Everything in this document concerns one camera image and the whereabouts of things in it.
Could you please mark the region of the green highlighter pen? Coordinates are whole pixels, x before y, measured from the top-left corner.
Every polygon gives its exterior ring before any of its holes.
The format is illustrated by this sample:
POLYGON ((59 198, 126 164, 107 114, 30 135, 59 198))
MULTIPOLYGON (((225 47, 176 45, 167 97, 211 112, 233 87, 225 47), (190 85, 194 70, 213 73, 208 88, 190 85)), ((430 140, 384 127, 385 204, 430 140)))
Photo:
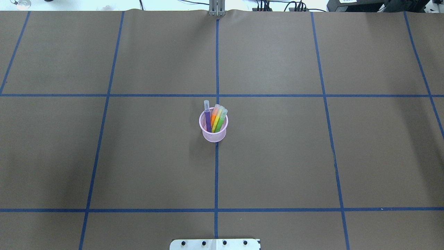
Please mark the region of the green highlighter pen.
POLYGON ((215 133, 218 133, 221 130, 222 125, 225 121, 226 115, 228 113, 228 110, 225 108, 221 109, 220 111, 221 111, 221 113, 219 115, 219 119, 217 121, 217 124, 215 126, 215 130, 214 130, 215 133))

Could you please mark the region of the yellow highlighter pen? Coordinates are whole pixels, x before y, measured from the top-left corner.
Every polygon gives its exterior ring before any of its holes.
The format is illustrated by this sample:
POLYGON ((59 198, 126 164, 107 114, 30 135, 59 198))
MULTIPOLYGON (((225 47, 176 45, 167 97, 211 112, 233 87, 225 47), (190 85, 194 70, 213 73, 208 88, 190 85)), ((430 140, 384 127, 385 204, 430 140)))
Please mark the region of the yellow highlighter pen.
POLYGON ((224 109, 224 107, 220 106, 220 105, 215 106, 214 109, 213 109, 213 113, 212 113, 212 130, 211 130, 212 133, 216 132, 216 127, 217 127, 217 124, 219 122, 219 119, 220 119, 220 116, 221 116, 221 113, 222 113, 223 109, 224 109))

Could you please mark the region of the orange highlighter pen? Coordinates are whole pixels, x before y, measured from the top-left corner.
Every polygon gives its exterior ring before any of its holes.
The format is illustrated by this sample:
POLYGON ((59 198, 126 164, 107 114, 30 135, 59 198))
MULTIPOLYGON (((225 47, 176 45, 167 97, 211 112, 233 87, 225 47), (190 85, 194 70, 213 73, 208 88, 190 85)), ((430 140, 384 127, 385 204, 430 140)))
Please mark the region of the orange highlighter pen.
POLYGON ((216 119, 216 117, 217 117, 217 113, 218 113, 218 111, 219 111, 219 108, 220 108, 220 104, 216 104, 216 105, 214 106, 214 108, 212 109, 212 114, 211 114, 211 128, 213 128, 213 126, 214 126, 214 122, 215 122, 215 119, 216 119))

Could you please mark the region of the purple highlighter pen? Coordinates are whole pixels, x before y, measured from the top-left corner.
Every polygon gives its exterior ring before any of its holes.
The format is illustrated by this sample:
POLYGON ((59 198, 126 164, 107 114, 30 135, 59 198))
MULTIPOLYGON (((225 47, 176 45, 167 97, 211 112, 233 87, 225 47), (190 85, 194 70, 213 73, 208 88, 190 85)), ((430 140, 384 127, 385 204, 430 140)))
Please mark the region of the purple highlighter pen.
POLYGON ((204 100, 204 115, 205 115, 205 130, 209 133, 212 131, 212 125, 211 125, 211 109, 210 109, 210 103, 209 100, 204 100))

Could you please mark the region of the pink mesh pen holder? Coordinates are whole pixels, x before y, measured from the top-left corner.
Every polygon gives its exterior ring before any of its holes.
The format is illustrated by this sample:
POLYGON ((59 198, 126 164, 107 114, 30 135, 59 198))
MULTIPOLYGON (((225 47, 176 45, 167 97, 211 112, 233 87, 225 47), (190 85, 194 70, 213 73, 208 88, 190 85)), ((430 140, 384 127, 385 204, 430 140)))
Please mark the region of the pink mesh pen holder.
POLYGON ((228 115, 225 117, 224 123, 221 126, 221 130, 219 132, 217 132, 217 133, 210 133, 210 132, 206 131, 206 115, 205 115, 205 112, 202 112, 200 114, 200 117, 199 117, 198 121, 199 121, 199 126, 200 126, 201 131, 202 131, 202 135, 209 142, 216 143, 216 142, 222 141, 222 139, 227 134, 227 127, 228 127, 228 124, 229 124, 228 115))

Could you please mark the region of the small electronics board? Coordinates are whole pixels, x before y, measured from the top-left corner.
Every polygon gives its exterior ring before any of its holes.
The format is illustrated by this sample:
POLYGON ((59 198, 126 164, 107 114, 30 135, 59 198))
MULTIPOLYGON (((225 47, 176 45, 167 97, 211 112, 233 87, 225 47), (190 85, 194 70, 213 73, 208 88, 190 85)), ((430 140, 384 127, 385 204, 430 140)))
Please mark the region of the small electronics board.
POLYGON ((259 12, 272 12, 278 11, 278 8, 275 6, 274 0, 252 0, 254 6, 252 6, 252 11, 259 12))

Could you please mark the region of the black box with label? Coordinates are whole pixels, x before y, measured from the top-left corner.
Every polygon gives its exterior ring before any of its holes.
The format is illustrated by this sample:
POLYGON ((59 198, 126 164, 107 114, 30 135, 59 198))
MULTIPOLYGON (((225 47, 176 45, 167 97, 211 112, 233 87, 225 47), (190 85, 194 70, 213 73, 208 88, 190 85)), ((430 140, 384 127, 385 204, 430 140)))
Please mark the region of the black box with label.
POLYGON ((384 0, 329 0, 329 12, 363 12, 375 13, 384 4, 384 0))

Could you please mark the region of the aluminium frame post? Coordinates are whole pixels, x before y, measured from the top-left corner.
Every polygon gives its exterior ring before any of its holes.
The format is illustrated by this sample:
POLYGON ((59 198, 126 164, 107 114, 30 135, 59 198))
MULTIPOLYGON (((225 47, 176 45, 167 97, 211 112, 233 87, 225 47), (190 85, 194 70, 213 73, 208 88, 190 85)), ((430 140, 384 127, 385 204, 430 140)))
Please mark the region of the aluminium frame post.
POLYGON ((225 0, 209 0, 209 16, 225 16, 225 0))

